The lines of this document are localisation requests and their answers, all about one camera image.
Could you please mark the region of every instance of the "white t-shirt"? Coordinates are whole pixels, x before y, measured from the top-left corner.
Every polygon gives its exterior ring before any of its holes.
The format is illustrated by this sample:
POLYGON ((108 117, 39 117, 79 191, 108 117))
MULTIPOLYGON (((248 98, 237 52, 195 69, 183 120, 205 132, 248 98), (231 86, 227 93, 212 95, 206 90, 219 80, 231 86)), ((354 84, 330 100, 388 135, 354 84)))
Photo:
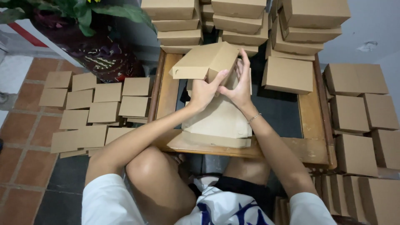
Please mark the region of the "white t-shirt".
MULTIPOLYGON (((290 199, 290 224, 336 225, 322 200, 311 193, 290 199)), ((94 179, 83 190, 82 225, 144 225, 138 207, 117 174, 94 179)), ((175 225, 273 225, 255 200, 247 195, 208 187, 192 212, 175 225)))

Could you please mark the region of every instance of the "bracelet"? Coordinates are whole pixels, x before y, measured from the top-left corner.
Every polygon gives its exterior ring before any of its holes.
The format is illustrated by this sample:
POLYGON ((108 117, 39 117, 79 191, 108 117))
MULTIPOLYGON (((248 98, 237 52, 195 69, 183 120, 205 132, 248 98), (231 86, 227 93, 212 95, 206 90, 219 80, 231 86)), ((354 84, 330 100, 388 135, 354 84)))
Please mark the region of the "bracelet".
POLYGON ((253 121, 255 118, 257 118, 259 115, 262 115, 261 113, 258 113, 255 115, 253 118, 251 118, 247 123, 250 124, 251 121, 253 121))

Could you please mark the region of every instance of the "person's right hand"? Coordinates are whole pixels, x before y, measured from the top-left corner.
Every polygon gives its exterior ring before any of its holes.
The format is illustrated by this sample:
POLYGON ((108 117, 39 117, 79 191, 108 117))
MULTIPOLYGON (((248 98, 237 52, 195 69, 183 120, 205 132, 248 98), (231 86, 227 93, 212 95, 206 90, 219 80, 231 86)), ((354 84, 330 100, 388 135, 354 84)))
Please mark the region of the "person's right hand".
POLYGON ((242 59, 236 61, 236 73, 239 83, 234 90, 228 90, 224 86, 218 87, 218 92, 227 96, 240 110, 251 104, 250 99, 250 61, 244 49, 240 49, 242 59))

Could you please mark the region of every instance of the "red stripe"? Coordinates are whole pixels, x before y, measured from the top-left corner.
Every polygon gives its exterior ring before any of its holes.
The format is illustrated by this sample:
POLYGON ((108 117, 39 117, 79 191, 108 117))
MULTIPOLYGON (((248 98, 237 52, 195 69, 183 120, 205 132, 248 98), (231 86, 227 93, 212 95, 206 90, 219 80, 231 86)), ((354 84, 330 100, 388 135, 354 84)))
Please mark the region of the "red stripe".
POLYGON ((32 45, 36 47, 45 47, 48 48, 47 45, 45 45, 43 42, 41 42, 39 39, 37 39, 35 36, 33 36, 31 33, 23 29, 19 24, 17 23, 10 23, 8 24, 14 31, 16 31, 19 35, 24 37, 27 41, 29 41, 32 45))

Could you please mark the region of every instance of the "person's left hand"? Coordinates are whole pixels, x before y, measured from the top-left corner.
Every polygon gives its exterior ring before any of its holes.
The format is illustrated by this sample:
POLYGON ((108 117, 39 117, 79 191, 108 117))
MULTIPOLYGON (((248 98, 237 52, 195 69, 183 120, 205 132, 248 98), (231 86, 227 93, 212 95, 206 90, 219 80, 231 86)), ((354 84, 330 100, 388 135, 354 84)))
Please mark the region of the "person's left hand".
POLYGON ((192 97, 188 106, 195 107, 199 112, 203 111, 211 102, 212 98, 214 98, 218 86, 226 78, 228 73, 228 70, 220 71, 210 84, 205 80, 194 79, 192 97))

